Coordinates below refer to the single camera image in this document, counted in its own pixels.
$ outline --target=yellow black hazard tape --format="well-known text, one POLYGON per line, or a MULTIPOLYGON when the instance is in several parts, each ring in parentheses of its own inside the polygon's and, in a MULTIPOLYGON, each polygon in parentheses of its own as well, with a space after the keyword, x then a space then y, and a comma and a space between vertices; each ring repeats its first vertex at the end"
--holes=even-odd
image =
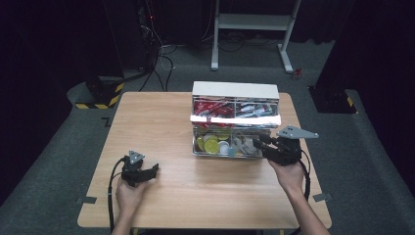
POLYGON ((114 105, 116 104, 116 102, 119 99, 119 95, 121 93, 122 87, 124 86, 124 83, 119 84, 114 92, 111 92, 112 94, 106 94, 106 100, 107 102, 105 103, 78 103, 76 102, 75 105, 77 108, 81 109, 81 110, 87 110, 87 109, 100 109, 100 110, 104 110, 104 109, 111 109, 114 107, 114 105))

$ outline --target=black curtain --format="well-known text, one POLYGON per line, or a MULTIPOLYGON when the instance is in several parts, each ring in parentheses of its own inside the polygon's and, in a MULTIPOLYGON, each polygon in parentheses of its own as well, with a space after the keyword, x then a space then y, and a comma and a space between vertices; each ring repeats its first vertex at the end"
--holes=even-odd
POLYGON ((415 196, 415 2, 355 0, 316 89, 333 104, 358 91, 393 164, 415 196))
POLYGON ((354 0, 302 0, 291 41, 315 43, 336 40, 354 0))
POLYGON ((62 1, 0 3, 2 204, 72 109, 85 81, 62 1))

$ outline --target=metal bracket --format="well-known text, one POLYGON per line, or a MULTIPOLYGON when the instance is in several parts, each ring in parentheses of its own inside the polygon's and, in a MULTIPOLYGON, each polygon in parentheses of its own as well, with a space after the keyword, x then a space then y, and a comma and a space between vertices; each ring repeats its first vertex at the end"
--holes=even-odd
POLYGON ((142 155, 142 154, 140 154, 138 152, 135 152, 133 150, 129 150, 128 157, 130 158, 130 163, 132 165, 134 165, 138 161, 143 160, 144 158, 146 158, 146 156, 144 156, 144 155, 142 155))
POLYGON ((288 139, 300 139, 300 138, 318 138, 317 133, 313 133, 307 130, 303 130, 292 125, 288 125, 282 130, 277 132, 278 136, 285 137, 288 139))

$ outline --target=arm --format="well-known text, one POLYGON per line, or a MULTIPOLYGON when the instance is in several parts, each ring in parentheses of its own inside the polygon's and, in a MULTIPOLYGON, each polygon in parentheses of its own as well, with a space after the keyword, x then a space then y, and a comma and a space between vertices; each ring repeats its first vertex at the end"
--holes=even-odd
POLYGON ((268 161, 286 192, 303 234, 330 234, 302 192, 303 171, 299 163, 281 166, 268 161))
POLYGON ((148 182, 142 182, 134 188, 127 184, 121 178, 118 179, 116 187, 116 201, 119 206, 119 215, 113 231, 113 235, 129 234, 132 224, 132 218, 140 206, 143 198, 143 192, 148 182))

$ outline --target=yellow-green round object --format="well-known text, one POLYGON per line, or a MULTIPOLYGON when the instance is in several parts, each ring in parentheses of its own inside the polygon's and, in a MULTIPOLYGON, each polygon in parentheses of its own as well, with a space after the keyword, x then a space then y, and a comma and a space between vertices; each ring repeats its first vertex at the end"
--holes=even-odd
POLYGON ((196 139, 196 143, 198 144, 198 147, 201 151, 205 151, 205 141, 204 141, 204 137, 203 136, 199 136, 196 139))
POLYGON ((229 139, 230 135, 231 131, 229 129, 223 129, 219 131, 219 133, 217 134, 217 138, 219 140, 227 140, 229 139))
POLYGON ((210 139, 205 142, 205 151, 208 154, 217 154, 219 153, 219 143, 217 140, 210 139))
POLYGON ((217 138, 216 135, 205 135, 204 140, 205 140, 205 144, 208 140, 214 140, 214 141, 218 142, 218 138, 217 138))

